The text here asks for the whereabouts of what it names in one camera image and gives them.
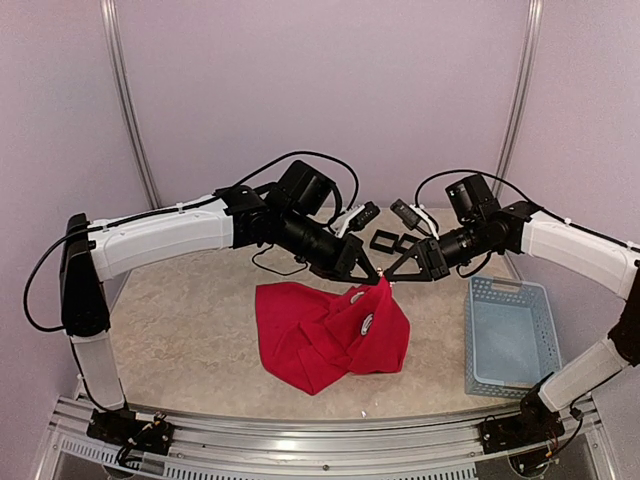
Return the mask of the red t-shirt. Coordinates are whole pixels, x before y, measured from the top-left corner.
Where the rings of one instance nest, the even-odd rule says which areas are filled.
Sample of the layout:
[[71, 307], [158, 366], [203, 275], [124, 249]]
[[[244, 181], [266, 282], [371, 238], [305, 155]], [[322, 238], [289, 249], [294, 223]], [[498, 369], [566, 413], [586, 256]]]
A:
[[410, 322], [384, 279], [343, 294], [259, 285], [255, 318], [265, 370], [311, 396], [348, 374], [400, 372], [410, 339]]

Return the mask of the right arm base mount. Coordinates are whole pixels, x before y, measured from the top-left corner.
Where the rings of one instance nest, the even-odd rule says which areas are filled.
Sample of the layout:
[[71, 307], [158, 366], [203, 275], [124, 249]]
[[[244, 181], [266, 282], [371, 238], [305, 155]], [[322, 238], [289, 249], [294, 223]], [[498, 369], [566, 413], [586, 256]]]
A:
[[487, 417], [479, 424], [478, 431], [484, 454], [558, 440], [565, 434], [560, 419], [551, 419], [543, 424], [528, 424], [520, 414], [502, 418]]

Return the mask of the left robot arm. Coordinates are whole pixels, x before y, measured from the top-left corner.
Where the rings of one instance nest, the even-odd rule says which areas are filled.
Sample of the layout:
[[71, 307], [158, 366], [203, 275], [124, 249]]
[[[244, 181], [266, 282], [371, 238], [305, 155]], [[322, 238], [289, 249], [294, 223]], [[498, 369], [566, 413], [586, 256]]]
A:
[[379, 276], [357, 232], [380, 212], [367, 202], [343, 214], [337, 232], [314, 220], [318, 204], [283, 199], [275, 186], [229, 187], [164, 210], [90, 222], [73, 216], [61, 258], [61, 321], [102, 430], [121, 445], [140, 434], [123, 408], [103, 284], [139, 267], [199, 251], [279, 246], [335, 282], [375, 285]]

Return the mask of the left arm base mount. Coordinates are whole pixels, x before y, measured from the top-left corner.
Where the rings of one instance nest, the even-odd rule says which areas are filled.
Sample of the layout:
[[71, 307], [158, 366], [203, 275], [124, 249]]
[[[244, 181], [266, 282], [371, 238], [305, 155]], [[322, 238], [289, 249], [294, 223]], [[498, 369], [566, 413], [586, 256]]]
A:
[[126, 465], [134, 451], [167, 456], [174, 432], [175, 425], [162, 412], [149, 416], [122, 408], [115, 411], [94, 409], [86, 435], [117, 446], [115, 462]]

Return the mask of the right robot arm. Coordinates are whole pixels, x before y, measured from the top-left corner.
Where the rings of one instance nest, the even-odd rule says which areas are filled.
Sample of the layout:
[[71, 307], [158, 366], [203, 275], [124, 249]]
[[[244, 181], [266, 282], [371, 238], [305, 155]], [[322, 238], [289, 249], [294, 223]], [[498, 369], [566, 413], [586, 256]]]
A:
[[460, 226], [415, 243], [384, 272], [390, 282], [434, 282], [489, 253], [511, 252], [548, 262], [608, 290], [624, 307], [611, 329], [523, 400], [511, 433], [535, 442], [551, 415], [639, 364], [639, 247], [607, 240], [525, 201], [488, 214], [464, 216]]

